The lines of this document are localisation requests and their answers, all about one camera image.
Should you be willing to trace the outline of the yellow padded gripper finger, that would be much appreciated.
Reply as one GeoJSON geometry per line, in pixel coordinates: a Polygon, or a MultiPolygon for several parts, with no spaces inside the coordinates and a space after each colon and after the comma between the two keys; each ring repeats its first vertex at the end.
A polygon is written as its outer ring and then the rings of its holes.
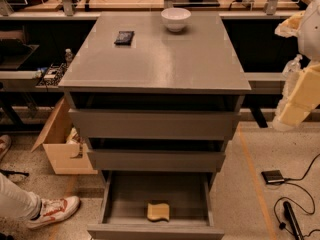
{"type": "Polygon", "coordinates": [[[276,27],[275,34],[285,38],[296,37],[303,16],[304,11],[290,16],[276,27]]]}
{"type": "Polygon", "coordinates": [[[283,98],[273,119],[273,128],[288,131],[298,127],[320,105],[320,64],[288,75],[283,98]]]}

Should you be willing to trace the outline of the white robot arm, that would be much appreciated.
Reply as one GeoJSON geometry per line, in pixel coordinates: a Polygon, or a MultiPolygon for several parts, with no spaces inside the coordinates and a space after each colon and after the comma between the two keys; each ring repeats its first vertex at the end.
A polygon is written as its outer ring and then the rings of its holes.
{"type": "Polygon", "coordinates": [[[274,129],[288,131],[320,105],[320,0],[280,23],[275,34],[298,42],[298,54],[282,71],[285,84],[272,122],[274,129]]]}

